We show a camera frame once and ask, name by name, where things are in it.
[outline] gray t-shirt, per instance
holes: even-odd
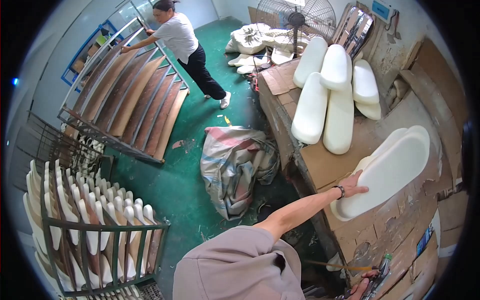
[[[188,57],[198,48],[192,24],[183,13],[177,13],[163,23],[153,36],[161,38],[175,57],[185,64],[188,64]]]
[[[177,264],[173,300],[303,300],[297,252],[270,232],[237,226]]]

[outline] woman's hand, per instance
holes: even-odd
[[[368,287],[368,283],[370,282],[368,278],[373,277],[379,273],[380,273],[379,270],[371,270],[371,271],[368,271],[367,273],[362,274],[361,276],[364,279],[360,282],[360,284],[356,284],[352,287],[352,289],[350,290],[351,296],[348,298],[348,300],[360,300],[363,293]]]
[[[357,182],[359,181],[359,177],[362,172],[363,170],[357,171],[357,173],[352,174],[340,181],[339,185],[343,186],[345,189],[345,198],[351,197],[355,194],[368,192],[368,187],[357,186]]]
[[[131,47],[129,46],[122,46],[120,52],[121,53],[127,53],[131,50]]]

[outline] spray gun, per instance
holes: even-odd
[[[370,278],[370,282],[368,283],[367,289],[363,293],[360,300],[371,300],[375,298],[378,290],[382,287],[386,279],[390,276],[390,263],[392,261],[391,254],[385,254],[384,258],[382,259],[382,263],[380,264],[379,274]],[[350,297],[350,291],[348,290],[345,295],[340,295],[335,298],[335,300],[346,300]]]

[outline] green floor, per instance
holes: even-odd
[[[147,164],[112,149],[106,150],[106,154],[118,157],[112,181],[132,190],[135,198],[142,198],[144,204],[152,205],[158,216],[166,217],[171,222],[161,262],[162,270],[157,278],[166,299],[171,299],[175,266],[189,250],[201,244],[204,239],[211,239],[228,228],[239,224],[252,225],[256,222],[257,207],[269,198],[283,197],[289,202],[298,199],[293,186],[281,175],[277,175],[271,185],[255,185],[254,201],[241,220],[226,222],[216,212],[205,191],[199,168],[205,138],[204,129],[210,126],[227,126],[225,117],[232,125],[266,129],[266,119],[249,83],[236,73],[235,67],[227,64],[238,54],[224,54],[230,32],[241,26],[242,23],[238,20],[225,19],[195,30],[206,52],[207,69],[225,90],[232,93],[228,108],[220,110],[219,101],[205,100],[197,85],[175,62],[188,82],[191,93],[185,99],[176,120],[164,165]],[[302,236],[295,232],[289,235],[295,243],[301,240]],[[316,243],[313,234],[303,240],[308,246]]]

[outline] woman's dark hair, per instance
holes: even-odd
[[[160,0],[153,5],[153,8],[161,10],[163,12],[168,12],[169,9],[175,11],[175,3],[178,3],[178,0]]]

